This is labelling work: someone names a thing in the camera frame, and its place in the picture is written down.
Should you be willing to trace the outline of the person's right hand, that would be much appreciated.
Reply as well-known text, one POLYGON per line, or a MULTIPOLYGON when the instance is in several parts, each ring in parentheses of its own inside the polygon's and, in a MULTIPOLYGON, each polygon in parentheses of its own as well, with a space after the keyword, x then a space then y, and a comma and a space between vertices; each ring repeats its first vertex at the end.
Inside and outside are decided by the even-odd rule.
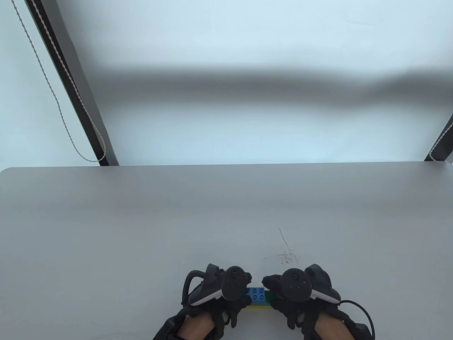
POLYGON ((321 299, 294 302, 286 298, 281 289, 281 275, 263 277, 262 284, 275 299, 270 302, 273 309, 287 318, 291 330, 301 328, 304 339, 338 340, 353 339, 344 320, 348 317, 338 306, 321 299))

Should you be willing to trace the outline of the person's left hand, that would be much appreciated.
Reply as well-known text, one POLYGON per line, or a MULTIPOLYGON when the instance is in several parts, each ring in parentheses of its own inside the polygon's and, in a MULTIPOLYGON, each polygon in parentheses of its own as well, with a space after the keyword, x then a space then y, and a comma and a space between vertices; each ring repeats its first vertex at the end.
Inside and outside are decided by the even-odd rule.
POLYGON ((178 317, 196 317, 207 312, 214 322, 214 337, 221 338, 225 325, 231 322, 231 327, 236 327, 239 312, 251 305, 252 298, 246 295, 251 279, 251 274, 239 266, 223 270, 210 263, 205 272, 189 272, 178 317))

